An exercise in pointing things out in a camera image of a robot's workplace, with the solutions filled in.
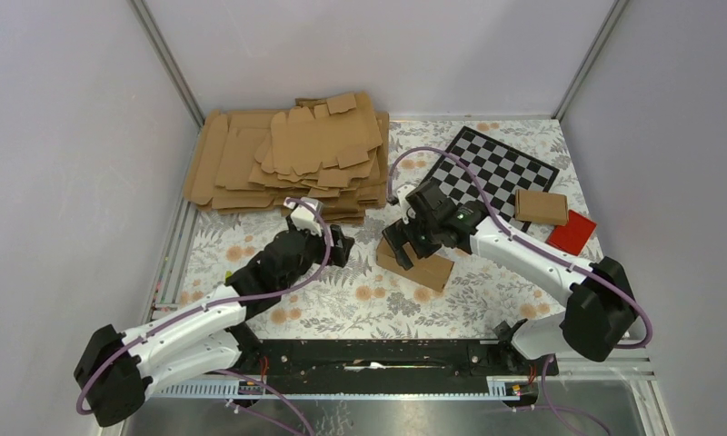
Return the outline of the brown cardboard box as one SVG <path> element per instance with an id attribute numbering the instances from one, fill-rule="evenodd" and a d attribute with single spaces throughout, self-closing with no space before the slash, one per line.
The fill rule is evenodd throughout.
<path id="1" fill-rule="evenodd" d="M 385 239 L 376 248 L 376 264 L 385 270 L 395 273 L 404 279 L 422 285 L 439 294 L 443 294 L 453 271 L 454 262 L 438 254 L 418 259 L 413 248 L 406 244 L 403 247 L 413 267 L 404 269 L 397 261 L 395 253 Z"/>

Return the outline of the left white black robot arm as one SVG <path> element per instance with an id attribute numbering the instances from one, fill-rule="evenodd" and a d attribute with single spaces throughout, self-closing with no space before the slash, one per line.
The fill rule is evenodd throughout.
<path id="1" fill-rule="evenodd" d="M 319 234 L 291 225 L 197 302 L 123 332 L 111 324 L 96 330 L 74 370 L 76 411 L 109 427 L 167 386 L 230 367 L 251 372 L 260 350 L 236 340 L 229 328 L 314 281 L 324 268 L 344 267 L 353 247 L 354 238 L 336 224 Z"/>

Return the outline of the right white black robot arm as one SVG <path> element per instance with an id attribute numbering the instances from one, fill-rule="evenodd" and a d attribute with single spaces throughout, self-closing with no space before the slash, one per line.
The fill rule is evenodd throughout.
<path id="1" fill-rule="evenodd" d="M 564 308 L 500 334 L 507 343 L 499 360 L 508 372 L 521 374 L 536 359 L 565 351 L 603 362 L 639 316 L 622 266 L 609 257 L 592 263 L 561 252 L 512 227 L 482 201 L 457 203 L 433 181 L 404 184 L 389 202 L 401 217 L 383 237 L 405 270 L 413 268 L 407 247 L 419 259 L 458 248 L 519 274 Z"/>

